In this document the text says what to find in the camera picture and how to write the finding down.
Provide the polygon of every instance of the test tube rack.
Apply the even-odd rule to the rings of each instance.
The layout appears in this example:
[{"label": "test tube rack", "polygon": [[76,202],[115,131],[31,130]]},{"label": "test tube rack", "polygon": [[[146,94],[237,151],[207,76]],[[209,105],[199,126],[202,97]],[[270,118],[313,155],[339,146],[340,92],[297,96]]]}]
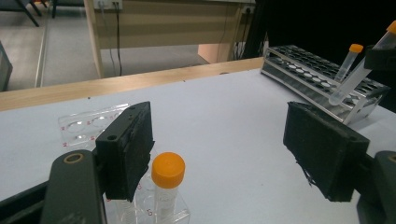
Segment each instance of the test tube rack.
[{"label": "test tube rack", "polygon": [[262,74],[275,79],[308,102],[344,124],[370,115],[389,87],[364,79],[340,105],[331,105],[329,97],[340,83],[334,80],[339,65],[293,45],[265,51]]}]

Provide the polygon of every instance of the cable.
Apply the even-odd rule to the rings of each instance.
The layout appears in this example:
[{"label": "cable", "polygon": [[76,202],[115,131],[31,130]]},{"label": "cable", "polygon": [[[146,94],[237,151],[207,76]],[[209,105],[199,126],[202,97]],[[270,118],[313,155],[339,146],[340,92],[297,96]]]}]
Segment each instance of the cable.
[{"label": "cable", "polygon": [[245,44],[243,45],[242,50],[241,50],[240,54],[238,55],[238,60],[242,58],[242,55],[244,54],[244,51],[245,51],[245,45],[246,45],[246,42],[247,42],[246,39],[245,39],[245,32],[246,32],[247,27],[248,27],[248,15],[249,14],[250,14],[250,8],[247,8],[247,15],[246,15],[247,19],[245,21],[244,33],[242,34],[242,41],[245,40]]},{"label": "cable", "polygon": [[121,65],[121,58],[120,58],[120,8],[119,3],[113,2],[114,7],[116,8],[117,14],[117,53],[119,55],[119,63],[120,63],[120,77],[122,76],[122,65]]},{"label": "cable", "polygon": [[223,29],[223,34],[222,34],[221,39],[220,39],[220,42],[219,42],[219,46],[218,46],[218,56],[217,56],[217,58],[216,58],[216,62],[219,61],[220,44],[221,44],[221,42],[222,42],[222,40],[223,40],[223,38],[224,38],[224,36],[225,36],[225,28],[226,28],[226,26],[227,26],[227,19],[228,19],[228,16],[227,16],[227,15],[228,15],[228,4],[227,4],[227,6],[226,6],[226,8],[225,8],[224,29]]},{"label": "cable", "polygon": [[113,59],[113,53],[111,52],[111,41],[110,41],[110,35],[108,34],[108,30],[107,30],[107,22],[105,19],[105,12],[104,12],[104,5],[102,1],[99,1],[99,7],[102,11],[102,19],[103,19],[103,23],[105,24],[105,29],[106,29],[106,35],[107,35],[107,44],[108,44],[108,50],[110,51],[110,58],[111,58],[111,62],[113,64],[113,72],[114,72],[114,76],[117,75],[116,73],[116,65],[114,64],[114,59]]}]

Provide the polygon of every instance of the table surface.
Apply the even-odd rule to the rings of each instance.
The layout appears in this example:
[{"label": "table surface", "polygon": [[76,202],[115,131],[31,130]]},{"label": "table surface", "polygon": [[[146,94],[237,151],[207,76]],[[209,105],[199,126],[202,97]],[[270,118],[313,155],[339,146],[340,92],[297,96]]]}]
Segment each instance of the table surface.
[{"label": "table surface", "polygon": [[[206,66],[196,71],[213,68]],[[185,70],[164,74],[176,76],[177,71]],[[354,193],[351,203],[328,202],[316,187],[309,187],[282,144],[287,102],[302,102],[302,98],[263,76],[260,69],[203,77],[165,85],[159,84],[169,81],[139,87],[125,84],[121,90],[114,83],[128,77],[112,78],[108,84],[98,80],[103,91],[85,90],[78,83],[74,85],[81,89],[59,87],[60,96],[74,91],[70,98],[50,97],[58,94],[53,87],[42,93],[47,99],[35,101],[35,106],[7,107],[0,112],[0,201],[48,179],[51,163],[65,153],[59,117],[150,101],[154,149],[175,151],[186,162],[179,193],[191,210],[191,224],[359,222],[359,194]],[[23,106],[22,99],[14,99],[14,107]],[[370,155],[394,150],[395,126],[396,115],[380,106],[367,119],[350,125],[371,140]]]}]

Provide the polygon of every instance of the clear plastic container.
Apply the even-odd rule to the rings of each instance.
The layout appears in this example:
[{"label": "clear plastic container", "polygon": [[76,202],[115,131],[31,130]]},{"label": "clear plastic container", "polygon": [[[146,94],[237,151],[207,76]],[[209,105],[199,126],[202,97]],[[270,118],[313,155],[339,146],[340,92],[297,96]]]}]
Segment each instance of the clear plastic container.
[{"label": "clear plastic container", "polygon": [[350,66],[353,64],[353,62],[355,62],[356,57],[358,56],[359,53],[361,53],[362,50],[363,50],[362,45],[352,44],[350,46],[349,53],[344,59],[344,62],[341,65],[340,70],[338,70],[338,73],[335,75],[334,78],[335,81],[342,82],[344,80],[347,71],[349,71]]},{"label": "clear plastic container", "polygon": [[[373,49],[393,49],[396,47],[396,21],[394,21],[387,29],[387,32],[375,44]],[[371,72],[370,69],[364,68],[365,58],[356,66],[349,74],[346,80],[338,87],[338,89],[330,96],[329,103],[331,105],[339,105],[344,99],[361,83]]]},{"label": "clear plastic container", "polygon": [[[156,154],[154,149],[151,150],[151,154]],[[189,224],[190,210],[177,190],[173,193],[174,195],[176,194],[176,198],[171,202],[172,208],[168,210],[168,216],[162,217],[161,220],[157,219],[155,203],[157,187],[151,178],[152,163],[153,160],[151,160],[148,171],[143,175],[137,186],[133,202],[113,200],[110,203],[106,203],[108,223]]]},{"label": "clear plastic container", "polygon": [[58,118],[65,151],[76,149],[93,150],[96,138],[117,118],[128,104],[114,105],[100,110]]}]

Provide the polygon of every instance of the power outlet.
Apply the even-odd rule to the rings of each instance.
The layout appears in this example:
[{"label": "power outlet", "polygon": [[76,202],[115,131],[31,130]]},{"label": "power outlet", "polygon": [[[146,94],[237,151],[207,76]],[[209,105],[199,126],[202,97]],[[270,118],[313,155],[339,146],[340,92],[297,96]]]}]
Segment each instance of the power outlet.
[{"label": "power outlet", "polygon": [[122,0],[93,0],[93,8],[100,9],[102,4],[104,10],[116,9],[114,3],[119,4],[119,9],[122,9]]}]

